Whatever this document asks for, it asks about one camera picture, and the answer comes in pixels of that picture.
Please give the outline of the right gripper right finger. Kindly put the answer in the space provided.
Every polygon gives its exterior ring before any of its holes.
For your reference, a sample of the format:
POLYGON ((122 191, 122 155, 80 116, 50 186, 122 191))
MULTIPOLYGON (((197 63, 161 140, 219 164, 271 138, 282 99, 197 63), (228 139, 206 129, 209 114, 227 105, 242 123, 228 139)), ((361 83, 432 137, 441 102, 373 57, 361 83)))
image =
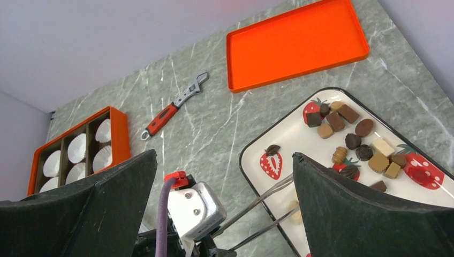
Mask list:
POLYGON ((453 256, 453 209, 392 196, 295 152, 312 256, 453 256))

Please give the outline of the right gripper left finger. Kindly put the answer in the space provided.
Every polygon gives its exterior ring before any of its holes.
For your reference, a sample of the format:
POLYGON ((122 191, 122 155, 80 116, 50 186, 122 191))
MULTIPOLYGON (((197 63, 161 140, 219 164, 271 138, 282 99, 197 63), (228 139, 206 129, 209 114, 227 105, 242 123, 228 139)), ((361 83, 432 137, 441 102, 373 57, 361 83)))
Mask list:
POLYGON ((156 151, 19 201, 1 202, 1 256, 131 256, 156 151))

